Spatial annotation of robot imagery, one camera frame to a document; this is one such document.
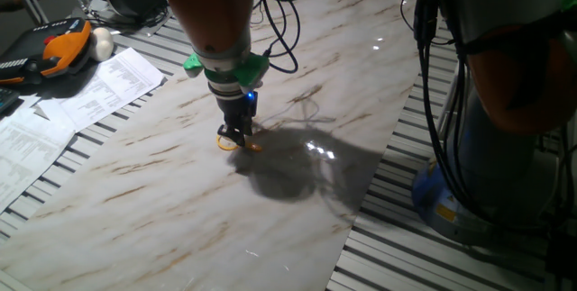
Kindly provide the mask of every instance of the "white marble surface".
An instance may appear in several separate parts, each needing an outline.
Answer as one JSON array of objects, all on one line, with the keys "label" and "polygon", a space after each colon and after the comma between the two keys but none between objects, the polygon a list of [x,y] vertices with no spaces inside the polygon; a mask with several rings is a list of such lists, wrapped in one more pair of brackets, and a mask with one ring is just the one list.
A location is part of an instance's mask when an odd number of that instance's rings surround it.
[{"label": "white marble surface", "polygon": [[264,78],[261,153],[219,150],[206,80],[176,75],[0,248],[0,269],[33,290],[323,290],[418,73],[399,1],[298,1],[301,70]]}]

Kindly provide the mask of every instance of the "yellow object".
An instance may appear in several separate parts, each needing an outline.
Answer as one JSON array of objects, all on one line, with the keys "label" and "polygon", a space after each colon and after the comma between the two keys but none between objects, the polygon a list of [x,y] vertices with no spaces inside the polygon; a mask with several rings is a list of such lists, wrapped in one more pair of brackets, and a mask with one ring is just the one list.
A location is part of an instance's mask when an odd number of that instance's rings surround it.
[{"label": "yellow object", "polygon": [[454,222],[454,217],[456,216],[456,212],[449,209],[448,207],[438,204],[436,206],[436,213],[442,216],[444,219],[450,221],[451,223]]},{"label": "yellow object", "polygon": [[[220,148],[222,150],[226,150],[226,151],[233,151],[233,150],[236,150],[238,148],[238,145],[234,145],[232,147],[224,146],[224,144],[222,144],[222,142],[220,142],[220,140],[222,138],[223,138],[223,136],[216,135],[216,144],[218,145],[218,148]],[[255,151],[255,152],[262,151],[261,146],[254,144],[252,142],[246,142],[246,146],[244,148]]]},{"label": "yellow object", "polygon": [[255,152],[262,151],[261,146],[254,144],[252,142],[246,142],[246,147],[244,147],[244,148],[250,149],[250,150],[255,151]]},{"label": "yellow object", "polygon": [[218,148],[220,148],[220,149],[222,149],[222,150],[226,150],[226,151],[233,151],[233,150],[235,150],[235,149],[238,148],[237,145],[234,145],[233,147],[226,147],[226,146],[224,146],[224,144],[222,144],[222,143],[220,142],[220,140],[221,140],[222,138],[223,138],[223,136],[216,135],[216,144],[218,145]]}]

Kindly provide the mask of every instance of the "brown vein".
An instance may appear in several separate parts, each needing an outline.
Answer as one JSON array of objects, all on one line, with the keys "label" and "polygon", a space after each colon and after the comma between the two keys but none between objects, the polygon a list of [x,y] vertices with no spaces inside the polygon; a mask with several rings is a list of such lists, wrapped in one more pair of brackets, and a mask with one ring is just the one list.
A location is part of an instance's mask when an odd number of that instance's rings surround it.
[{"label": "brown vein", "polygon": [[395,8],[395,7],[397,7],[397,5],[389,6],[389,7],[385,8],[384,10],[375,13],[374,15],[377,16],[377,15],[384,14],[385,12],[387,12],[387,11],[389,11],[390,9]]},{"label": "brown vein", "polygon": [[306,99],[308,99],[309,97],[311,97],[312,95],[320,92],[320,90],[323,89],[322,85],[315,85],[313,88],[311,88],[310,92],[301,95],[301,96],[297,96],[293,99],[291,99],[290,101],[288,101],[287,103],[297,103],[297,102],[301,102],[304,101]]},{"label": "brown vein", "polygon": [[228,228],[229,228],[228,222],[221,223],[220,229],[218,230],[216,235],[210,237],[210,239],[208,239],[208,241],[203,246],[201,246],[199,250],[207,250],[211,246],[213,246],[216,243],[218,243],[219,241],[221,241],[226,236],[226,232],[228,231]]},{"label": "brown vein", "polygon": [[142,281],[142,280],[144,280],[144,279],[146,279],[146,278],[148,278],[148,277],[153,277],[153,276],[155,276],[155,275],[157,275],[157,274],[161,274],[161,273],[164,273],[164,272],[168,271],[168,270],[171,269],[173,266],[175,266],[175,265],[179,264],[181,261],[185,260],[185,259],[186,259],[188,256],[190,256],[191,254],[192,254],[192,251],[189,251],[188,253],[186,253],[186,254],[180,256],[179,258],[174,259],[173,261],[171,261],[170,264],[169,264],[166,268],[163,268],[163,269],[161,269],[160,271],[154,272],[154,273],[148,272],[148,273],[144,274],[143,276],[138,277],[138,278],[136,279],[136,282]]},{"label": "brown vein", "polygon": [[270,37],[266,37],[266,38],[262,38],[262,39],[255,40],[255,41],[253,41],[252,43],[254,44],[254,43],[256,43],[256,42],[265,41],[265,40],[272,39],[272,38],[274,38],[274,35],[271,35]]},{"label": "brown vein", "polygon": [[65,212],[66,209],[69,209],[71,207],[72,207],[72,205],[67,205],[58,211],[51,211],[51,212],[48,212],[46,214],[39,215],[38,217],[39,218],[46,218],[47,216],[52,215],[52,214],[61,214],[61,213]]},{"label": "brown vein", "polygon": [[165,153],[165,152],[169,152],[169,151],[171,151],[171,150],[175,150],[175,149],[178,148],[178,147],[180,147],[180,145],[176,145],[176,146],[170,147],[170,148],[165,149],[165,150],[163,150],[163,151],[154,152],[154,153],[151,154],[151,156],[160,155],[161,153]]},{"label": "brown vein", "polygon": [[211,95],[212,95],[212,93],[206,93],[206,94],[204,94],[204,95],[201,95],[200,97],[193,98],[193,99],[191,99],[190,101],[185,102],[185,103],[179,105],[179,108],[183,108],[183,107],[185,107],[185,106],[189,106],[189,105],[195,103],[196,101],[199,101],[199,100],[201,100],[201,99],[203,99],[203,98],[205,98],[205,97],[209,97],[209,96],[211,96]]},{"label": "brown vein", "polygon": [[340,12],[340,11],[345,10],[345,9],[347,9],[347,8],[350,8],[350,7],[355,7],[356,5],[358,5],[358,4],[360,4],[360,3],[364,2],[364,1],[365,1],[365,0],[358,0],[358,1],[355,1],[355,2],[352,2],[352,3],[349,3],[349,4],[345,5],[345,6],[342,6],[342,7],[337,8],[337,9],[335,9],[335,10],[328,11],[328,13],[326,13],[325,15],[337,13],[337,12]]},{"label": "brown vein", "polygon": [[136,192],[136,191],[138,191],[138,190],[142,190],[142,189],[145,188],[145,187],[146,187],[146,186],[140,186],[140,187],[134,188],[134,189],[132,189],[132,190],[128,190],[128,191],[126,191],[126,192],[123,192],[123,193],[121,193],[121,194],[119,194],[119,195],[110,196],[110,197],[108,197],[108,198],[103,202],[103,204],[105,204],[105,203],[108,202],[108,201],[112,201],[112,200],[114,200],[114,199],[116,199],[116,198],[119,198],[119,197],[128,196],[129,194],[134,193],[134,192]]},{"label": "brown vein", "polygon": [[122,170],[122,169],[125,169],[125,168],[129,168],[128,170],[126,170],[126,171],[123,172],[123,173],[118,173],[118,174],[120,174],[120,175],[124,175],[124,174],[132,173],[132,172],[135,172],[135,171],[143,170],[143,169],[146,168],[147,166],[154,165],[154,164],[158,164],[158,163],[161,163],[161,162],[163,162],[163,161],[164,161],[163,159],[159,159],[159,160],[151,161],[151,162],[146,163],[146,164],[144,164],[144,165],[127,165],[127,166],[121,166],[121,167],[119,167],[119,168],[113,169],[113,170],[112,170],[112,173],[115,173],[115,172],[117,172],[117,171],[119,171],[119,170]]},{"label": "brown vein", "polygon": [[118,160],[117,160],[117,161],[113,161],[113,162],[111,162],[111,163],[104,164],[104,165],[100,165],[100,166],[98,166],[98,167],[96,167],[96,168],[92,168],[92,170],[99,170],[99,169],[102,169],[102,168],[105,168],[105,167],[108,167],[108,166],[112,166],[112,165],[114,165],[114,164],[117,163],[117,162],[118,162]]},{"label": "brown vein", "polygon": [[140,142],[140,141],[145,141],[145,140],[150,139],[150,138],[152,138],[152,137],[155,137],[155,136],[157,136],[157,135],[158,135],[158,134],[152,134],[152,135],[150,135],[150,136],[146,136],[146,137],[138,140],[138,142]]},{"label": "brown vein", "polygon": [[354,119],[352,119],[352,120],[350,120],[350,121],[347,121],[347,122],[345,122],[345,123],[337,126],[335,129],[341,129],[341,128],[343,128],[345,125],[348,125],[348,124],[351,124],[351,123],[360,121],[360,120],[362,120],[362,119],[364,119],[364,118],[366,118],[366,117],[368,117],[368,116],[371,116],[371,114],[361,114],[361,115],[355,117]]},{"label": "brown vein", "polygon": [[143,225],[140,225],[140,226],[136,227],[136,229],[134,229],[134,231],[136,232],[137,230],[139,230],[139,229],[141,229],[141,228],[144,228],[144,227],[146,227],[147,225],[149,225],[149,224],[151,224],[151,223],[154,223],[154,222],[147,222],[147,223],[145,223],[145,224],[143,224]]},{"label": "brown vein", "polygon": [[93,271],[90,271],[90,272],[82,273],[82,274],[77,275],[77,276],[75,276],[75,277],[71,277],[71,278],[67,278],[67,279],[65,279],[65,280],[62,280],[62,282],[60,282],[60,283],[63,285],[63,284],[66,284],[66,283],[68,283],[68,282],[70,282],[70,281],[73,281],[73,280],[75,280],[75,279],[78,279],[78,278],[81,278],[81,277],[87,277],[87,276],[89,276],[89,275],[93,275],[93,274],[102,272],[103,270],[105,270],[105,268],[101,268],[101,269],[93,270]]}]

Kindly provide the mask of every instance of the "white ball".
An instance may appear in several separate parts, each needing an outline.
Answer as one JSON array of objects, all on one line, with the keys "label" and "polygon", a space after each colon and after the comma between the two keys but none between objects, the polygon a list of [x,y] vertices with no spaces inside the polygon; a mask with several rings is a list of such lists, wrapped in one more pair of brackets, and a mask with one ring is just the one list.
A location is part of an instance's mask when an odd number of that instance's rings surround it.
[{"label": "white ball", "polygon": [[96,61],[105,61],[110,58],[114,49],[112,34],[105,28],[97,28],[90,34],[92,46],[90,47],[90,57]]}]

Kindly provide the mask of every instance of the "white printed paper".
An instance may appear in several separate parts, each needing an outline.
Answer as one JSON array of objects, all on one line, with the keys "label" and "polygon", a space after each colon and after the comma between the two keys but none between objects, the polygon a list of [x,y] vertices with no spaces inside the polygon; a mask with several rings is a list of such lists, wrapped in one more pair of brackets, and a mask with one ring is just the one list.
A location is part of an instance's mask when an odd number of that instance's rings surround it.
[{"label": "white printed paper", "polygon": [[54,163],[73,135],[32,109],[0,122],[0,212]]},{"label": "white printed paper", "polygon": [[38,106],[51,121],[79,132],[151,91],[162,73],[132,48],[100,63],[76,96],[45,100]]}]

